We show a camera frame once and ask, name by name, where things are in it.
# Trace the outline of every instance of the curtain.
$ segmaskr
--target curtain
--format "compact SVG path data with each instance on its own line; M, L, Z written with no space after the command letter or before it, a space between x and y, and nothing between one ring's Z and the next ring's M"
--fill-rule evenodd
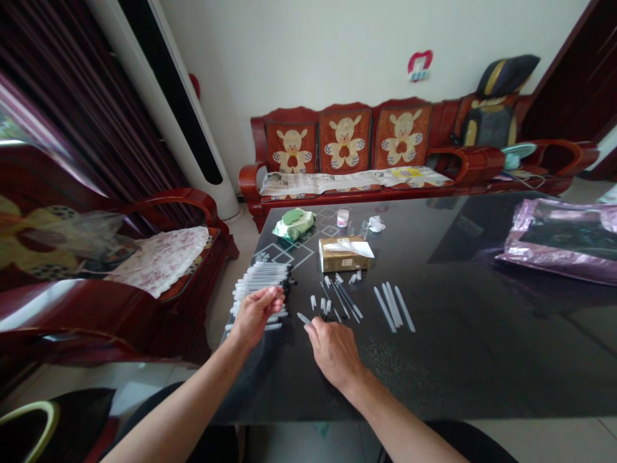
M81 0L0 2L0 98L39 147L128 203L188 186ZM183 204L161 211L182 225Z

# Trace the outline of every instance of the hand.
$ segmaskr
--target hand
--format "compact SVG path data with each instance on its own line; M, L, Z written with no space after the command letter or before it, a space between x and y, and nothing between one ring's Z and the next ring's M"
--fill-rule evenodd
M228 339L253 350L262 339L268 318L281 311L285 295L283 289L270 286L246 296L240 304L236 321Z
M338 323L326 323L315 317L310 325L304 325L317 366L339 391L345 390L368 373L355 345L353 331Z

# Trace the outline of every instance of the wooden sofa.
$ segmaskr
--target wooden sofa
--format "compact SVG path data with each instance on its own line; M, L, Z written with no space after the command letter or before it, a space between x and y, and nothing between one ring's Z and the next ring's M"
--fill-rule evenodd
M83 259L25 233L42 222L90 211L145 219L162 232L184 228L157 210L166 203L193 206L209 238L191 268L158 298L124 283L75 278ZM9 145L0 147L0 212L0 355L82 366L109 361L200 365L208 359L208 299L225 258L238 258L233 236L208 194L177 188L125 204L93 192L35 147ZM127 223L118 233L151 236Z
M515 116L513 128L516 131L512 134L512 138L513 141L522 141L516 140L516 137L530 106L530 97L512 94L505 102L503 98L498 102L510 105ZM270 209L277 207L484 194L528 188L519 182L494 179L504 168L505 157L500 149L453 144L452 139L455 137L452 135L456 135L460 130L467 112L472 107L483 104L486 104L486 101L481 101L475 94L436 104L413 97L389 100L375 107L352 103L335 104L322 111L306 107L276 109L265 116L252 118L255 162L244 166L240 171L240 189L259 232L264 227ZM402 120L401 116L407 118L407 125L403 128L395 123ZM341 124L346 124L347 127L341 129ZM401 139L393 133L393 130L397 129L398 135L402 135L402 138L407 137L405 138L407 145L398 143L401 148L392 146L393 137ZM409 140L413 136L416 138L412 144L416 144L411 148ZM538 145L538 149L523 160L521 168L542 174L544 183L539 191L551 195L559 195L567 190L572 177L592 164L598 156L596 147L590 143L571 143L566 140L536 140L534 143ZM348 150L349 147L352 148L351 154L346 151L347 156L339 157L343 159L340 166L335 166L336 161L332 151L335 145L337 145L335 149L342 150L343 145L348 147ZM406 160L405 156L409 154L410 149L414 155L407 156ZM400 159L394 164L391 161L395 159L387 159L388 156L398 158L399 155ZM298 164L296 159L292 159L292 163L295 164L292 170L295 172L302 166L307 173L330 174L349 174L388 167L429 166L445 176L448 181L439 182L440 185L443 184L441 186L424 183L420 188L401 184L389 188L331 191L310 197L263 197L257 180L258 171L265 167L268 172L277 170L284 172L285 169L288 172L290 166L282 167L281 161L294 156L300 158L300 162L305 161L302 165ZM346 162L352 156L357 161ZM540 182L540 179L531 179L528 184L537 186Z

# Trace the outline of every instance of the small plastic cup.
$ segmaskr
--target small plastic cup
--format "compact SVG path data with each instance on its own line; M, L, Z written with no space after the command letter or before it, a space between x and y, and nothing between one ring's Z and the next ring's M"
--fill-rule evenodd
M336 224L344 228L349 223L349 211L347 209L339 209L336 213Z

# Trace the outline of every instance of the purple plastic bag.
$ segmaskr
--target purple plastic bag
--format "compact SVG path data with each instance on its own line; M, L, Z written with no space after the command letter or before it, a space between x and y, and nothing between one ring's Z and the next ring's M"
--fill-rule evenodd
M525 199L495 259L617 286L617 206Z

